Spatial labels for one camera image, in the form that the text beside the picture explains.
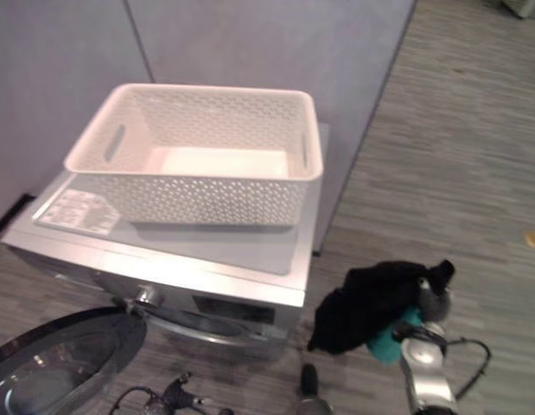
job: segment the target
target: black cable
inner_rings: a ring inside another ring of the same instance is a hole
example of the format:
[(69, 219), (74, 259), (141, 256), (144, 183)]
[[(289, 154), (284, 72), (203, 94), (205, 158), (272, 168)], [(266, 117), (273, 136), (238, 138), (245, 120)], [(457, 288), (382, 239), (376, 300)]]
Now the black cable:
[(492, 352), (490, 351), (490, 348), (481, 342), (480, 340), (476, 339), (466, 339), (464, 337), (461, 337), (459, 340), (453, 340), (452, 342), (448, 342), (448, 346), (454, 346), (457, 344), (478, 344), (480, 347), (484, 349), (486, 352), (486, 357), (484, 358), (484, 361), (478, 368), (478, 370), (474, 373), (474, 375), (471, 377), (471, 379), (468, 380), (465, 385), (462, 386), (461, 389), (459, 389), (459, 392), (455, 394), (455, 400), (459, 401), (465, 396), (465, 394), (468, 392), (468, 390), (473, 387), (473, 385), (476, 383), (476, 381), (484, 374), (484, 371), (486, 370), (488, 363), (490, 363), (490, 359), (492, 359)]
[(108, 415), (113, 415), (113, 413), (117, 409), (119, 409), (119, 404), (121, 403), (123, 398), (125, 396), (127, 396), (129, 393), (134, 392), (134, 391), (146, 392), (150, 396), (150, 399), (157, 397), (157, 393), (152, 391), (149, 387), (145, 387), (145, 386), (133, 386), (133, 387), (130, 387), (125, 392), (121, 393), (121, 396), (119, 396), (118, 400), (115, 401), (115, 403), (111, 407), (111, 410), (108, 412)]

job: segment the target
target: black cloth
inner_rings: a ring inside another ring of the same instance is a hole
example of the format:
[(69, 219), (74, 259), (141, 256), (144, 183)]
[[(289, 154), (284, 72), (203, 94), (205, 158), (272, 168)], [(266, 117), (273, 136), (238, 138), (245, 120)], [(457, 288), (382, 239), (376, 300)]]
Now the black cloth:
[(454, 272), (448, 260), (433, 268), (389, 261), (351, 269), (344, 285), (328, 294), (315, 311), (315, 330), (308, 350), (319, 348), (341, 354), (361, 346), (408, 307), (417, 305), (420, 278), (427, 279), (432, 291), (440, 296)]

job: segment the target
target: white plastic basket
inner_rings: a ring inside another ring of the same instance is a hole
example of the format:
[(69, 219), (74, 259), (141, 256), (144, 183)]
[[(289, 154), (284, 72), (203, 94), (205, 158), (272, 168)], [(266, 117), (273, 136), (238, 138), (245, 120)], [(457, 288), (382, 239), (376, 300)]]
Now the white plastic basket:
[(65, 166), (130, 221), (292, 225), (322, 156), (307, 93), (128, 84)]

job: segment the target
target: washing machine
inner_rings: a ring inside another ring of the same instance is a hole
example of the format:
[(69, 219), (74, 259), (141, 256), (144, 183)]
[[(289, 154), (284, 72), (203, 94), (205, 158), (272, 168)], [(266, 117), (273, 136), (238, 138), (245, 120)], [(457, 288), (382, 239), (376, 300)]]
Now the washing machine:
[[(320, 124), (323, 152), (328, 127)], [(62, 172), (2, 242), (76, 290), (115, 305), (62, 317), (0, 347), (0, 414), (85, 413), (154, 324), (183, 341), (278, 353), (309, 275), (322, 179), (294, 227), (134, 224)]]

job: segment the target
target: teal cloth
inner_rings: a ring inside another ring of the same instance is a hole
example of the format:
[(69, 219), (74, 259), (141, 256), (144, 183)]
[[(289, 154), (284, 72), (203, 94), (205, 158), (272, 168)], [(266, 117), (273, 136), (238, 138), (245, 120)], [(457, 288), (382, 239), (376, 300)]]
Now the teal cloth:
[(397, 322), (405, 320), (414, 326), (423, 324), (421, 321), (421, 311), (417, 307), (408, 308), (404, 314), (386, 329), (378, 332), (366, 345), (371, 354), (380, 362), (390, 364), (399, 359), (401, 347), (398, 342), (392, 339), (392, 331)]

